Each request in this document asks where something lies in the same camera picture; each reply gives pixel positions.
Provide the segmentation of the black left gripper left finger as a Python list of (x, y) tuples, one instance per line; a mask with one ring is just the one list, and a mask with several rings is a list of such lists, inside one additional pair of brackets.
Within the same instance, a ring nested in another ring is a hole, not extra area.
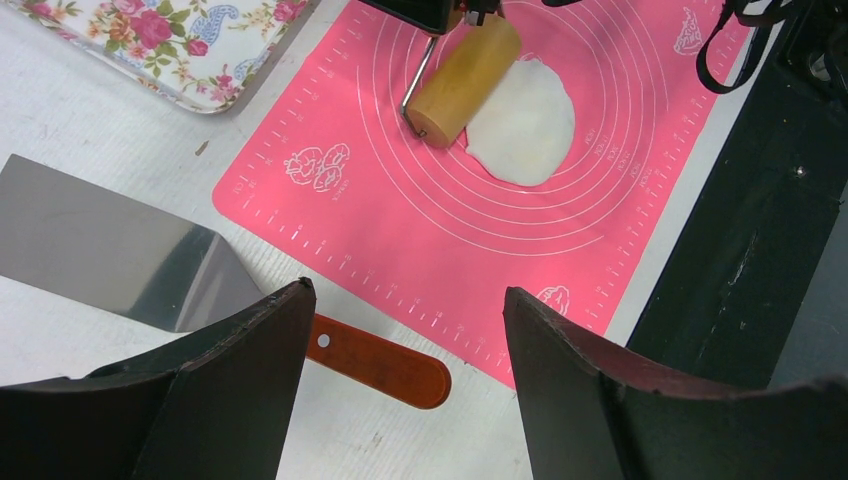
[(273, 479), (316, 307), (300, 278), (71, 379), (1, 390), (5, 479)]

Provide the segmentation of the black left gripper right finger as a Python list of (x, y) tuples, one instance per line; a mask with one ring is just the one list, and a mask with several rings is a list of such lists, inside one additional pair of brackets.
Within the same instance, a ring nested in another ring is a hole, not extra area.
[(847, 380), (750, 390), (649, 360), (519, 287), (503, 319), (537, 479), (843, 479)]

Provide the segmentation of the wooden rolling pin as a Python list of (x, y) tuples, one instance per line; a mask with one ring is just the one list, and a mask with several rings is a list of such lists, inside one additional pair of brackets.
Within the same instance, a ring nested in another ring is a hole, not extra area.
[(399, 112), (414, 137), (446, 149), (517, 61), (522, 41), (501, 6), (492, 14), (478, 13), (447, 58), (428, 72), (439, 40), (435, 34), (428, 40)]

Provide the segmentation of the white dough lump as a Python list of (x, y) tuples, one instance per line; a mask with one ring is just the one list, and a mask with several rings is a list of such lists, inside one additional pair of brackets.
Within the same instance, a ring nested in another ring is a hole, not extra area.
[(535, 187), (563, 164), (575, 132), (560, 76), (538, 58), (519, 59), (467, 124), (466, 153), (498, 180)]

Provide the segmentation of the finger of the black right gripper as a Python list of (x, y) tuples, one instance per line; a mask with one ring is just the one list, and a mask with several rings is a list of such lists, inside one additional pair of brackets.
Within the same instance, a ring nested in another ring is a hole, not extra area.
[(451, 31), (464, 14), (460, 2), (452, 0), (362, 0), (362, 3), (434, 35)]

